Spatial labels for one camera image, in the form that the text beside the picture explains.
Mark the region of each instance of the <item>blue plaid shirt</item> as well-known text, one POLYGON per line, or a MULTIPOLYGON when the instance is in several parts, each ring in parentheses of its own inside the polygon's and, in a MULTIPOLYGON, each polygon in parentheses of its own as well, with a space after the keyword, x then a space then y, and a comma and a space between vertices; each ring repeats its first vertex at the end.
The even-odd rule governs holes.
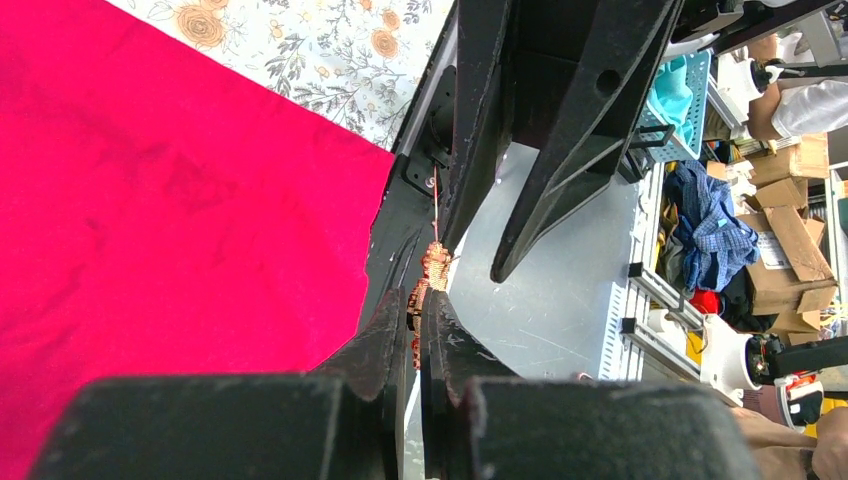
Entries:
POLYGON ((687 290, 721 291, 734 274, 760 258, 757 232, 733 216, 730 186, 708 176, 700 162, 678 162, 664 189, 680 216, 674 236, 686 252, 687 290))

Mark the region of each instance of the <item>white tablecloth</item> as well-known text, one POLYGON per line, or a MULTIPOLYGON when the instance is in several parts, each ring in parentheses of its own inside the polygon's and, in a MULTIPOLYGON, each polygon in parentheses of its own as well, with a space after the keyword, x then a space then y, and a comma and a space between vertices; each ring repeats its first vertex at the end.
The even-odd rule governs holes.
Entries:
POLYGON ((386 149, 452 5, 452 0, 108 1, 386 149))

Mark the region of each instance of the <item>string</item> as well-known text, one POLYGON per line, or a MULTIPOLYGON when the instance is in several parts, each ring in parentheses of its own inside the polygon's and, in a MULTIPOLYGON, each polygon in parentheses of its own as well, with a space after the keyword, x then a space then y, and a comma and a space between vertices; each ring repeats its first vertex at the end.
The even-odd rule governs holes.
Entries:
POLYGON ((433 234, 439 241, 439 166, 433 165, 433 205, 436 209, 436 220, 433 222, 433 234))

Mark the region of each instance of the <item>brown box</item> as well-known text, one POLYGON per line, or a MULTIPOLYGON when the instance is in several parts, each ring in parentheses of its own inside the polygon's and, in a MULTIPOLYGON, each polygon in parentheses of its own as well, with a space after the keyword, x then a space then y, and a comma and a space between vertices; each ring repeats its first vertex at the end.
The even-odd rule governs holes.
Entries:
POLYGON ((826 133, 804 135, 801 143, 781 148, 776 155, 749 160, 755 173, 751 183, 758 187, 786 177, 828 178, 830 175, 826 133))
POLYGON ((757 187, 757 193, 747 201, 754 210, 759 211, 765 207, 784 205, 796 210, 804 208, 807 206, 807 179, 790 177, 757 187))
MULTIPOLYGON (((746 267, 753 284, 754 315, 811 312, 830 305, 836 279, 794 208, 764 208, 763 213, 739 220, 760 235, 760 259, 746 267)), ((819 228, 808 225, 813 233, 819 228)))
POLYGON ((804 228, 806 228, 807 233, 810 234, 810 239, 812 239, 813 244, 818 247, 821 245, 822 238, 824 238, 824 220, 814 216, 813 218, 805 218, 803 221, 804 228))
MULTIPOLYGON (((777 320, 774 321, 774 325, 772 325, 767 333, 817 334, 820 328, 821 323, 818 310, 804 313, 783 312, 777 316, 777 320)), ((792 335, 788 335, 788 340, 791 344, 792 335)))
POLYGON ((789 334, 789 345, 801 345, 803 343, 809 342, 818 342, 819 334, 816 333, 790 333, 789 334))
POLYGON ((721 162, 707 161, 707 175, 718 180, 727 181, 727 165, 721 162))

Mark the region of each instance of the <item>red object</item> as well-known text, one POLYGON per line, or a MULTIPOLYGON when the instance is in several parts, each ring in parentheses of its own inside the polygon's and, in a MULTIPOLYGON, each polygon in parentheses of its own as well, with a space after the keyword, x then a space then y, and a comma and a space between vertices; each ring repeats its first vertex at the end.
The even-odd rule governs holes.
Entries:
POLYGON ((389 153, 101 0, 0 15, 0 478, 111 375, 310 369, 389 153))
POLYGON ((789 384, 789 386, 786 387, 786 391, 788 392, 788 391, 791 391, 791 390, 795 390, 796 388, 803 387, 804 385, 810 385, 812 383, 816 383, 816 381, 817 381, 816 375, 808 375, 806 377, 800 377, 797 380, 795 380, 794 382, 792 382, 791 384, 789 384))
POLYGON ((721 300, 716 292, 695 289, 695 295, 689 300, 695 308, 701 313, 715 313, 721 311, 721 300))

